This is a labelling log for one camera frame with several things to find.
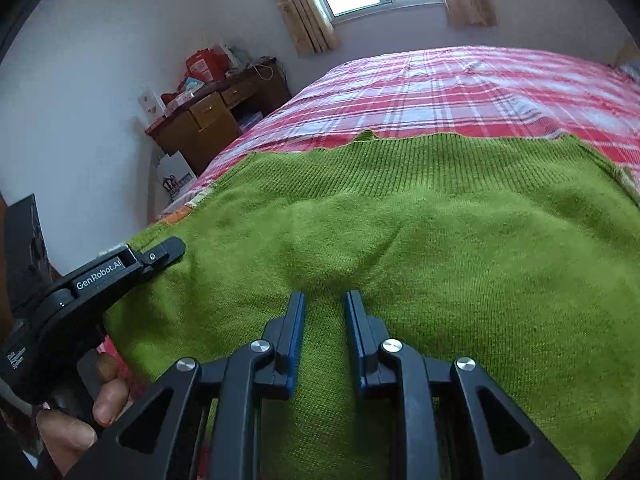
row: bed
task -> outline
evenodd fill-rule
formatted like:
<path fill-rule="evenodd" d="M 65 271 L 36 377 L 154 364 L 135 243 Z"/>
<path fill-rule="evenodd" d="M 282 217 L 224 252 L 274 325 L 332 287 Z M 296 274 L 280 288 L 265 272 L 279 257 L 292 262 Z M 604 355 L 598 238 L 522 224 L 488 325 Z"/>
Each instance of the bed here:
<path fill-rule="evenodd" d="M 164 214 L 193 201 L 249 152 L 334 148 L 367 129 L 380 137 L 570 132 L 640 182 L 640 86 L 629 76 L 550 52 L 464 46 L 337 66 L 235 140 Z"/>

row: ribbed hem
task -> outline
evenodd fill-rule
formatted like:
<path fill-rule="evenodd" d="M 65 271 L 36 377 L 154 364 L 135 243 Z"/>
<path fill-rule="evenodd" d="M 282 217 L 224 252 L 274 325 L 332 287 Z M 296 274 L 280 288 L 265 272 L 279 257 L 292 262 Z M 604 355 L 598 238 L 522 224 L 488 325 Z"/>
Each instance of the ribbed hem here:
<path fill-rule="evenodd" d="M 525 192 L 572 178 L 568 166 L 596 163 L 615 178 L 612 162 L 575 136 L 479 139 L 432 134 L 407 139 L 358 136 L 339 148 L 304 153 L 252 153 L 214 183 L 217 191 L 257 179 L 290 198 L 338 193 L 385 196 L 413 187 L 446 194 L 510 189 Z"/>

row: green sweater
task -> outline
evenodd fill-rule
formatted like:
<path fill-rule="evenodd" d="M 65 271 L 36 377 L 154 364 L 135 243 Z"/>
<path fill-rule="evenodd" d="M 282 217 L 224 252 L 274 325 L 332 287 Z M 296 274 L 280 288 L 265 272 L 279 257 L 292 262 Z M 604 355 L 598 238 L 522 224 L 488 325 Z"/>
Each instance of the green sweater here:
<path fill-rule="evenodd" d="M 640 212 L 621 182 L 571 136 L 254 153 L 190 215 L 133 240 L 174 235 L 187 252 L 106 325 L 156 378 L 251 341 L 302 290 L 299 383 L 265 403 L 262 477 L 382 480 L 388 409 L 351 388 L 342 297 L 359 288 L 392 337 L 474 357 L 584 480 L 602 480 L 640 428 Z"/>

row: human hand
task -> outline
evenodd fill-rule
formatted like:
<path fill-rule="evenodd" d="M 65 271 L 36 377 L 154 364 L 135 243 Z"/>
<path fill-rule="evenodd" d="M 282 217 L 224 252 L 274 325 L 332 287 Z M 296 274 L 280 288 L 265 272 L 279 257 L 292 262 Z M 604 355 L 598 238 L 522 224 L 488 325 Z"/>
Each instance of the human hand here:
<path fill-rule="evenodd" d="M 118 378 L 118 364 L 113 356 L 98 354 L 96 368 L 103 385 L 95 399 L 94 419 L 106 428 L 132 401 L 126 383 Z M 98 439 L 94 428 L 58 410 L 41 410 L 36 423 L 53 463 L 63 476 Z"/>

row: screw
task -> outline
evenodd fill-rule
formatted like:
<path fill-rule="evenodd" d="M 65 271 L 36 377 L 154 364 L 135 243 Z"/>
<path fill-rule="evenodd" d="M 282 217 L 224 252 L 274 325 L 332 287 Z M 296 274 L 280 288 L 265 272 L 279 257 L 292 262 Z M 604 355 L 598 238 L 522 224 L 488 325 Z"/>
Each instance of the screw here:
<path fill-rule="evenodd" d="M 196 361 L 191 359 L 190 357 L 183 357 L 176 364 L 175 367 L 178 368 L 181 372 L 190 372 L 196 366 Z"/>
<path fill-rule="evenodd" d="M 264 339 L 256 339 L 251 343 L 250 347 L 251 350 L 257 354 L 264 354 L 269 348 L 271 348 L 271 343 Z"/>
<path fill-rule="evenodd" d="M 382 342 L 382 348 L 387 352 L 391 352 L 395 354 L 402 350 L 402 343 L 398 341 L 398 339 L 385 339 Z"/>
<path fill-rule="evenodd" d="M 476 362 L 471 357 L 461 357 L 456 361 L 456 366 L 465 372 L 470 372 L 476 367 Z"/>

